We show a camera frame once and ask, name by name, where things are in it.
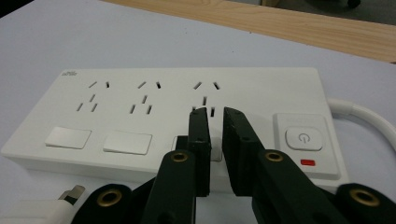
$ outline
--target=white power strip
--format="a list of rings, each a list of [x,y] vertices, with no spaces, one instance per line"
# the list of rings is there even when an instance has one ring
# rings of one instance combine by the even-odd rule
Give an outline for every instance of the white power strip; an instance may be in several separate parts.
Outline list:
[[[224,106],[245,113],[264,147],[289,154],[316,185],[334,191],[348,182],[313,68],[67,70],[2,154],[29,169],[143,182],[203,106],[212,190],[231,189],[221,153]]]

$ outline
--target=white cable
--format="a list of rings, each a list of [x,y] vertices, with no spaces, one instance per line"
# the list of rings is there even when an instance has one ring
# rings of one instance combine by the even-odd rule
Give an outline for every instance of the white cable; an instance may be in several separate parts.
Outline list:
[[[375,126],[389,140],[396,150],[396,128],[374,111],[352,102],[328,98],[330,110],[334,114],[353,115]]]

